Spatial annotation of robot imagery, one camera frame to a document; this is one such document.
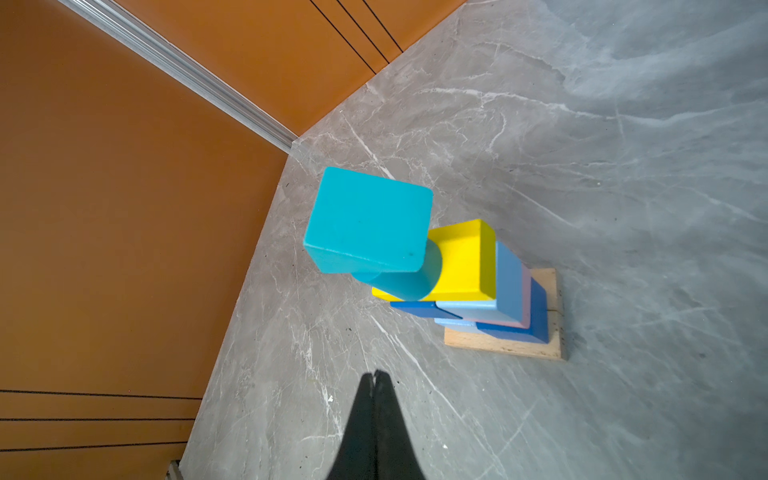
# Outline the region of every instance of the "blue block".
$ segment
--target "blue block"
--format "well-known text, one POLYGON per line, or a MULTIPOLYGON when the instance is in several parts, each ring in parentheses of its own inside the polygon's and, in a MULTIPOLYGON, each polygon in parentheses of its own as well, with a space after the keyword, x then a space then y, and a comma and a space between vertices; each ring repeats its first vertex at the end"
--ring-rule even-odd
POLYGON ((431 211, 426 187, 328 167, 304 248, 323 273, 416 272, 431 211))
POLYGON ((427 240, 424 264, 418 272, 353 273, 358 281, 374 286, 409 302, 421 300, 435 288, 442 270, 442 255, 437 243, 427 240))
POLYGON ((412 315, 420 316, 422 318, 451 318, 461 319, 460 316, 456 316, 453 313, 448 313, 445 310, 440 310, 435 302, 389 302, 392 308, 402 310, 403 312, 410 313, 412 315))
POLYGON ((461 318, 525 329, 531 325, 527 308, 531 299, 530 279, 531 271, 502 242, 496 241, 495 300, 438 300, 437 306, 461 318))
POLYGON ((445 328, 456 330, 457 332, 482 333, 480 330, 478 330, 477 323, 471 322, 469 320, 435 319, 435 323, 442 325, 445 328))
POLYGON ((497 339, 518 342, 549 343, 547 319, 547 292, 536 280, 531 279, 531 326, 518 329, 511 326, 477 322, 478 329, 497 339))

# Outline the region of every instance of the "stacked blocks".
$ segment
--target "stacked blocks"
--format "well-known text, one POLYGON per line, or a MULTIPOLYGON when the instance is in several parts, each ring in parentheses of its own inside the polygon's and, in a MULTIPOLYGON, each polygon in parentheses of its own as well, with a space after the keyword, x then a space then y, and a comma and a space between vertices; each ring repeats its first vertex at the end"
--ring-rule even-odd
POLYGON ((547 301, 483 220, 429 230, 425 187, 326 168, 304 237, 323 273, 351 273, 396 309, 445 328, 548 343, 547 301))

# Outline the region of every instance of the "orange panel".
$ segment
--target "orange panel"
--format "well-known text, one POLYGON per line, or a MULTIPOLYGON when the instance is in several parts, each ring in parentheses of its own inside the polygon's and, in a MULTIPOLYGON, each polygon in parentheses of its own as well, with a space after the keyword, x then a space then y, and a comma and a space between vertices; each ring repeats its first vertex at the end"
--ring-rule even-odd
POLYGON ((465 0, 365 0, 403 50, 453 13, 465 0))
POLYGON ((119 3, 297 134, 373 76, 310 0, 119 3))
POLYGON ((0 452, 0 478, 19 480, 161 480, 186 445, 0 452))
POLYGON ((376 16, 363 0, 338 0, 346 10, 351 14, 357 23, 365 30, 370 41, 376 44, 376 47, 387 57, 389 61, 394 60, 402 53, 394 39, 389 36, 386 29, 379 23, 376 16))
POLYGON ((186 442, 192 423, 191 420, 0 422, 0 451, 186 442))
POLYGON ((3 419, 194 419, 200 400, 0 392, 3 419))
POLYGON ((342 2, 339 0, 312 0, 312 2, 339 30, 339 33, 352 44, 373 71, 378 73, 389 64, 383 52, 373 43, 359 21, 342 2))
POLYGON ((58 2, 0 45, 0 389, 200 398, 286 155, 58 2))

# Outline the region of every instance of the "yellow rectangular block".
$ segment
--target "yellow rectangular block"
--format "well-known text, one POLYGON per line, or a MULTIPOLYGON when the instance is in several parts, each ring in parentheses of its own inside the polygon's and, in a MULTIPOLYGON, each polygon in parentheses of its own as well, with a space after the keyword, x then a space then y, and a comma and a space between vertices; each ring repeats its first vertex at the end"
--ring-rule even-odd
MULTIPOLYGON (((483 220, 471 220, 429 231, 442 255, 442 271, 422 301, 493 300, 496 298, 496 232, 483 220)), ((373 296, 400 299, 374 288, 373 296)))

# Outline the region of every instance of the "dark blue block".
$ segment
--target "dark blue block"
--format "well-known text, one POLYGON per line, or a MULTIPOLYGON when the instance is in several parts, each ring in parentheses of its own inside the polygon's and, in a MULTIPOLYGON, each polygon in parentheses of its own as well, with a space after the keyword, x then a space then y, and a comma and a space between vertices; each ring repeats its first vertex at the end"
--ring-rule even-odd
POLYGON ((435 305, 435 302, 389 302, 392 308, 402 310, 403 312, 422 318, 453 318, 461 319, 453 313, 441 310, 435 305))
POLYGON ((547 292, 536 280, 531 279, 531 327, 516 329, 511 326, 477 322, 478 330, 497 339, 517 342, 549 343, 547 319, 547 292))

